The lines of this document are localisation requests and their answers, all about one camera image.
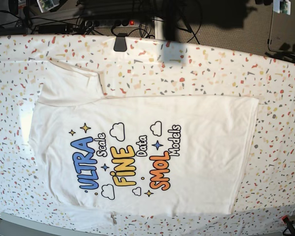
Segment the white printed T-shirt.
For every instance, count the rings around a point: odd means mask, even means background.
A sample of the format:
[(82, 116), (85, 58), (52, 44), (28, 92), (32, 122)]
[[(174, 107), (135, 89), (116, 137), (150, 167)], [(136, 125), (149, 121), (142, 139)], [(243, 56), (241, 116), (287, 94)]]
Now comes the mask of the white printed T-shirt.
[(107, 98), (100, 75), (50, 62), (29, 144), (52, 197), (82, 224), (230, 214), (259, 101), (192, 95)]

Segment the black table clamp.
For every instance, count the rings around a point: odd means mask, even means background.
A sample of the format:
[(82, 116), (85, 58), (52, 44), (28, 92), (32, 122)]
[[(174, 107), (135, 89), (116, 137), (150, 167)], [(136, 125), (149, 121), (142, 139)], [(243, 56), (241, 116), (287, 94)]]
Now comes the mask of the black table clamp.
[(128, 35), (126, 33), (119, 33), (116, 36), (115, 44), (114, 44), (114, 51), (115, 52), (126, 52), (127, 51), (127, 44), (126, 44), (126, 37)]

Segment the terrazzo pattern tablecloth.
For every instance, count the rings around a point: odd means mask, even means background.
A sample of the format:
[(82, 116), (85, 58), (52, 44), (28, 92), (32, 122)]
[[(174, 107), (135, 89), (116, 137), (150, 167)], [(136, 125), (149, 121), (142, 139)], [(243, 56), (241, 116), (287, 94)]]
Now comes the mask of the terrazzo pattern tablecloth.
[[(0, 217), (63, 236), (252, 236), (284, 229), (295, 213), (295, 64), (195, 44), (113, 36), (0, 36)], [(50, 59), (103, 71), (109, 96), (220, 94), (260, 100), (244, 179), (229, 216), (116, 215), (81, 230), (38, 178), (30, 118)]]

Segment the red clamp right corner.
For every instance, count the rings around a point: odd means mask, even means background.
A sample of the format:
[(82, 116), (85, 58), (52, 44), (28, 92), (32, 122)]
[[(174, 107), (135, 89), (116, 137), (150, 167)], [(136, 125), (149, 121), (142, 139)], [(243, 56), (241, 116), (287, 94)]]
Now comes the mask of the red clamp right corner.
[(289, 218), (287, 215), (283, 216), (281, 219), (285, 224), (287, 224), (289, 222)]

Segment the white metal stand post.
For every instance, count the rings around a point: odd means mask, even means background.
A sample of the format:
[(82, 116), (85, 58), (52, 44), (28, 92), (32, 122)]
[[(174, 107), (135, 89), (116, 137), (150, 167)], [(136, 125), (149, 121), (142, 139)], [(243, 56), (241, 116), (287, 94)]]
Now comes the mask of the white metal stand post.
[(154, 33), (155, 39), (157, 40), (164, 40), (164, 20), (154, 16)]

